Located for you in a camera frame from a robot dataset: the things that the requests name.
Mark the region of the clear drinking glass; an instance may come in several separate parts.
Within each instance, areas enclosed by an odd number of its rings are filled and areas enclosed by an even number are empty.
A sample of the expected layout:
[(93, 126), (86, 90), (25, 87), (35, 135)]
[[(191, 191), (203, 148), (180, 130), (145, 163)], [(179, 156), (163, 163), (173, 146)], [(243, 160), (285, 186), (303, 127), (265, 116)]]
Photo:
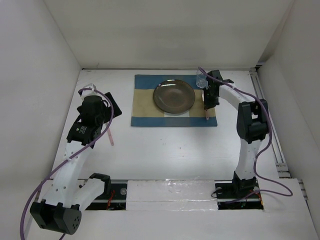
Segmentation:
[(196, 72), (196, 85), (198, 88), (207, 88), (208, 87), (208, 81), (207, 76), (203, 74), (200, 70), (197, 70)]

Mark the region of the pink handled fork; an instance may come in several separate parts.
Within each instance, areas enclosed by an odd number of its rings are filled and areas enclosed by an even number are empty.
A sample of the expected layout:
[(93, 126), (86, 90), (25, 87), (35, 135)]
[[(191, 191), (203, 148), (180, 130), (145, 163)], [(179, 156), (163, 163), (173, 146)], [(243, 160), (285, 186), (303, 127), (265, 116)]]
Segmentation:
[(114, 140), (113, 140), (113, 136), (112, 136), (112, 133), (111, 133), (111, 130), (108, 128), (107, 129), (107, 135), (108, 135), (108, 138), (109, 138), (109, 142), (111, 144), (111, 146), (114, 146)]

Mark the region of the pink handled knife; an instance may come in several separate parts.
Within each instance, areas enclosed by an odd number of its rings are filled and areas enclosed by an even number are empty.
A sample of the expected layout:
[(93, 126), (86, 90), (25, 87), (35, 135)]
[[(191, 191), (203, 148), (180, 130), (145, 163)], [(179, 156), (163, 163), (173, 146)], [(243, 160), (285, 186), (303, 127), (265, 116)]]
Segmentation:
[(206, 117), (206, 120), (207, 120), (207, 121), (208, 121), (209, 118), (210, 118), (209, 110), (208, 110), (208, 109), (205, 110), (205, 117)]

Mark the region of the blue and beige placemat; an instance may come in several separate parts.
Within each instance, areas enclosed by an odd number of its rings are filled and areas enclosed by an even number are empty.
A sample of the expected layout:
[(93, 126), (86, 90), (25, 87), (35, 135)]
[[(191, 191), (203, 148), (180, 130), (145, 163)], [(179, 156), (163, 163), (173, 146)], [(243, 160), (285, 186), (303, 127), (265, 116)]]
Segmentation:
[(196, 75), (136, 74), (132, 127), (217, 127), (214, 108), (204, 109)]

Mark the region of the dark brown ceramic plate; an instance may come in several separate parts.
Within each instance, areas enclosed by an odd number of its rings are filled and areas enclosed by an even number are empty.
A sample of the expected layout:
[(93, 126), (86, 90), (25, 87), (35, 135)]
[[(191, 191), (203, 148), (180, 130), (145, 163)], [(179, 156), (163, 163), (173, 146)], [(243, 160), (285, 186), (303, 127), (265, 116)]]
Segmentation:
[(191, 85), (178, 79), (169, 79), (158, 84), (152, 97), (160, 110), (173, 115), (184, 114), (196, 100)]

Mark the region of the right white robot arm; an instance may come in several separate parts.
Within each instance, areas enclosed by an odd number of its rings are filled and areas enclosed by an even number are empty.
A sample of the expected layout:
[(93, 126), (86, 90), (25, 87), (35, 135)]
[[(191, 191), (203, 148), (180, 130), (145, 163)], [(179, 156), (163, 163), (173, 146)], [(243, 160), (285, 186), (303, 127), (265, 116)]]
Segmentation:
[(200, 71), (206, 77), (203, 90), (204, 109), (209, 110), (226, 100), (237, 110), (236, 131), (240, 138), (239, 160), (231, 183), (215, 185), (217, 199), (239, 199), (251, 193), (257, 186), (255, 161), (262, 141), (269, 133), (268, 103), (243, 93), (230, 79), (223, 79), (219, 70)]

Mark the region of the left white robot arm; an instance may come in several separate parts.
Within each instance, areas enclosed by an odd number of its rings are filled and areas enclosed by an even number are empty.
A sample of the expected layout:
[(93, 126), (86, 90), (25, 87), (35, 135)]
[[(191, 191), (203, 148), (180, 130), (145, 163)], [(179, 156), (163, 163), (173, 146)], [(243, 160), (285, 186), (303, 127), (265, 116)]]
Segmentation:
[(79, 94), (82, 104), (66, 137), (64, 159), (49, 174), (53, 182), (48, 192), (30, 207), (30, 214), (41, 229), (64, 235), (77, 231), (82, 212), (96, 198), (114, 196), (109, 175), (93, 173), (82, 187), (78, 185), (78, 178), (96, 142), (122, 111), (110, 92), (86, 87)]

